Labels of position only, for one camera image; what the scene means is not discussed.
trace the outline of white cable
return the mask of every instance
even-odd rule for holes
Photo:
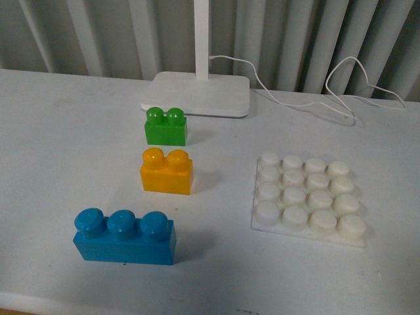
[[[343,96],[353,96],[354,98],[362,98],[362,99],[364,99],[366,102],[368,102],[368,103],[370,103],[370,104],[372,104],[372,105],[375,105],[375,106],[378,106],[378,107],[381,107],[381,108],[388,108],[388,109],[391,109],[391,110],[405,110],[406,109],[406,104],[404,103],[404,101],[396,94],[396,93],[394,93],[394,92],[392,92],[392,91],[389,91],[389,90],[386,90],[386,89],[382,89],[382,88],[380,88],[380,87],[377,87],[376,85],[372,85],[372,84],[370,84],[369,83],[369,80],[368,80],[368,75],[367,75],[367,73],[366,73],[366,71],[365,71],[365,69],[364,69],[364,67],[362,66],[362,64],[360,63],[360,61],[357,59],[357,58],[354,58],[354,57],[347,57],[347,58],[345,58],[345,59],[343,59],[338,65],[336,65],[336,67],[329,73],[329,75],[328,75],[328,77],[327,77],[327,80],[325,81],[325,87],[326,87],[326,89],[327,89],[327,91],[328,92],[330,92],[339,102],[340,102],[340,104],[342,104],[350,113],[351,113],[351,115],[350,114],[347,114],[347,113],[344,113],[344,112],[342,112],[342,111],[340,111],[340,110],[336,110],[335,108],[333,108],[333,107],[331,107],[330,105],[328,105],[328,104],[326,104],[326,103],[323,103],[323,102],[311,102],[311,103],[308,103],[308,104],[302,104],[302,105],[293,105],[293,104],[286,104],[286,103],[282,103],[282,102],[280,102],[276,97],[274,97],[274,95],[265,87],[265,85],[261,82],[261,80],[260,80],[260,78],[259,78],[259,76],[258,76],[258,74],[257,74],[257,70],[255,69],[255,66],[253,65],[253,63],[252,62],[250,62],[250,61],[248,61],[248,60],[244,60],[244,59],[239,59],[239,58],[234,58],[234,57],[229,57],[229,56],[225,56],[225,55],[222,55],[222,54],[220,54],[220,55],[217,55],[217,56],[210,56],[209,57],[209,59],[210,60],[212,60],[212,59],[215,59],[215,58],[227,58],[227,59],[231,59],[231,60],[234,60],[234,61],[240,61],[240,62],[245,62],[245,63],[247,63],[247,64],[250,64],[251,65],[251,67],[253,68],[253,70],[254,70],[254,74],[255,74],[255,77],[257,78],[257,81],[258,81],[258,83],[260,83],[260,85],[261,85],[261,87],[263,87],[263,89],[268,93],[268,95],[270,95],[271,96],[271,98],[273,99],[273,101],[274,102],[276,102],[276,103],[278,103],[278,104],[280,104],[280,105],[283,105],[283,106],[287,106],[287,107],[290,107],[290,108],[300,108],[300,107],[306,107],[306,106],[311,106],[311,105],[315,105],[315,104],[320,104],[320,105],[322,105],[322,106],[325,106],[326,108],[328,108],[328,109],[330,109],[330,110],[332,110],[332,111],[334,111],[334,112],[337,112],[337,113],[340,113],[340,114],[343,114],[344,116],[347,116],[347,117],[350,117],[350,118],[352,118],[352,119],[355,119],[355,120],[358,120],[358,118],[356,117],[356,115],[354,114],[354,112],[346,105],[346,103],[344,103],[334,92],[332,92],[330,89],[329,89],[329,87],[328,87],[328,82],[329,82],[329,79],[331,78],[331,76],[333,75],[333,73],[335,72],[335,70],[337,70],[337,68],[343,63],[343,62],[345,62],[346,60],[348,60],[348,59],[353,59],[353,60],[355,60],[355,61],[357,61],[357,63],[359,64],[359,66],[362,68],[362,70],[363,70],[363,73],[364,73],[364,75],[365,75],[365,78],[366,78],[366,83],[370,86],[370,87],[373,87],[373,88],[375,88],[375,89],[379,89],[379,90],[381,90],[381,91],[384,91],[384,92],[388,92],[388,93],[391,93],[392,95],[394,95],[394,96],[396,96],[397,97],[397,99],[400,101],[400,103],[403,105],[403,107],[402,108],[392,108],[392,107],[388,107],[388,106],[382,106],[382,105],[379,105],[379,104],[376,104],[376,103],[374,103],[374,102],[372,102],[372,101],[370,101],[370,100],[368,100],[368,99],[366,99],[366,98],[364,98],[364,97],[361,97],[361,96],[354,96],[354,95],[343,95]]]
[[[361,67],[361,69],[362,69],[362,71],[363,71],[363,73],[365,75],[365,79],[366,79],[366,84],[367,85],[369,85],[370,87],[373,87],[374,89],[378,89],[380,91],[383,91],[383,92],[390,93],[390,94],[394,95],[398,99],[398,101],[401,103],[402,107],[389,107],[389,106],[379,105],[379,104],[377,104],[375,102],[372,102],[371,100],[368,100],[366,97],[357,96],[357,95],[341,95],[341,96],[349,96],[349,97],[359,98],[359,99],[365,100],[367,103],[369,103],[371,105],[374,105],[374,106],[377,106],[377,107],[380,107],[380,108],[387,108],[389,110],[405,110],[407,108],[406,103],[395,92],[392,92],[390,90],[386,90],[386,89],[383,89],[383,88],[378,87],[376,85],[370,84],[369,83],[369,79],[368,79],[368,74],[366,73],[365,68],[362,66],[362,63],[356,57],[353,57],[353,56],[346,57],[342,61],[340,61],[338,63],[338,65],[336,65],[334,67],[334,69],[332,69],[332,71],[329,73],[329,75],[327,77],[327,80],[325,81],[325,88],[327,89],[327,91],[330,92],[337,100],[339,100],[339,102],[342,105],[344,105],[347,108],[346,104],[333,91],[331,91],[329,89],[328,83],[329,83],[329,79],[334,74],[335,70],[337,70],[344,62],[346,62],[349,59],[352,59],[352,60],[356,61],[358,63],[358,65]]]

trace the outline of yellow block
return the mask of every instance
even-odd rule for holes
[[[140,175],[145,191],[191,194],[192,160],[183,150],[174,150],[165,157],[159,148],[147,149],[143,152]]]

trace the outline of blue building block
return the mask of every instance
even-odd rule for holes
[[[136,219],[129,210],[104,217],[101,210],[90,208],[80,212],[74,224],[73,242],[86,261],[173,264],[175,227],[162,212]]]

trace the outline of green block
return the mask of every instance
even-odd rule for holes
[[[147,144],[160,146],[185,146],[186,117],[179,108],[171,108],[167,115],[158,107],[149,108],[144,124]]]

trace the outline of white desk lamp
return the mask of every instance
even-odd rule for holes
[[[196,73],[158,73],[141,100],[142,109],[178,107],[193,115],[246,116],[248,78],[209,74],[209,0],[194,0],[194,29]]]

